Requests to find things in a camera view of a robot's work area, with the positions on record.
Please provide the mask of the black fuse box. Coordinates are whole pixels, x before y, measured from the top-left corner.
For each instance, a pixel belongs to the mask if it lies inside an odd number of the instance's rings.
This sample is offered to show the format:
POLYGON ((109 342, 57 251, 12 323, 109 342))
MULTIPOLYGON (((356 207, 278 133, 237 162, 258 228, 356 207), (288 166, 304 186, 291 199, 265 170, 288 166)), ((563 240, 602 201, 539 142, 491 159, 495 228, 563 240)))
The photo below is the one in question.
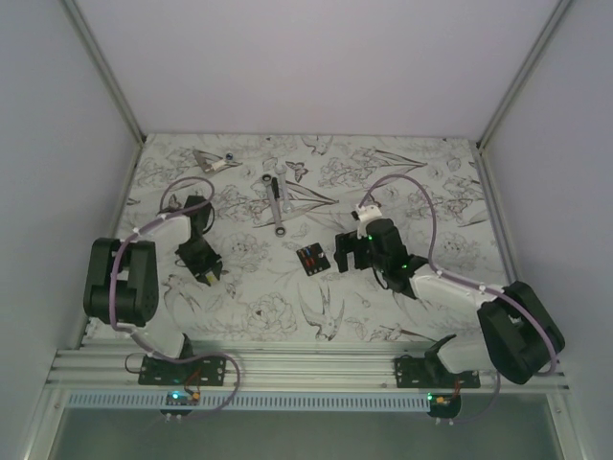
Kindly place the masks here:
POLYGON ((330 263, 320 243, 302 247, 296 255, 307 276, 313 276, 330 269, 330 263))

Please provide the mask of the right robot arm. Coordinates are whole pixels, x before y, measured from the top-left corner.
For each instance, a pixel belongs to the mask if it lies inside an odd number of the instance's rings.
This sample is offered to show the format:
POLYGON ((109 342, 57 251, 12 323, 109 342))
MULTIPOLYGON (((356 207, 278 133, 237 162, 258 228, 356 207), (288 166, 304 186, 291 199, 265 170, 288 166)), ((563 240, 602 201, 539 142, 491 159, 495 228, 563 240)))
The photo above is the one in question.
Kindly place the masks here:
POLYGON ((478 335, 450 334, 425 352, 424 374, 433 386, 446 387, 468 371, 492 370, 515 384, 556 371, 565 339, 528 284, 515 281, 493 287, 442 270, 409 253, 388 218, 336 235, 334 260, 339 271, 348 271, 349 258, 356 269, 370 269, 394 294, 454 308, 477 319, 478 335))

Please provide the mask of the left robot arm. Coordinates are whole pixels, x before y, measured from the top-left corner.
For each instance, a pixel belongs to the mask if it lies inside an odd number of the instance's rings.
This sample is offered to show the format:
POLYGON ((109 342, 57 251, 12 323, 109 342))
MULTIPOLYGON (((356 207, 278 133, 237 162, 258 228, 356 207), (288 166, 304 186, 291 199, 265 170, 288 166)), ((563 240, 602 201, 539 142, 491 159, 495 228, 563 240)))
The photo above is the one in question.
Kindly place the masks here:
POLYGON ((189 339, 159 306, 158 264, 176 256, 198 283, 217 282, 221 256, 204 238, 213 221, 209 200, 190 195, 183 209, 167 208, 125 240, 99 238, 91 248, 85 314, 128 334, 147 356, 162 359, 161 373, 176 385, 193 378, 196 363, 189 339))

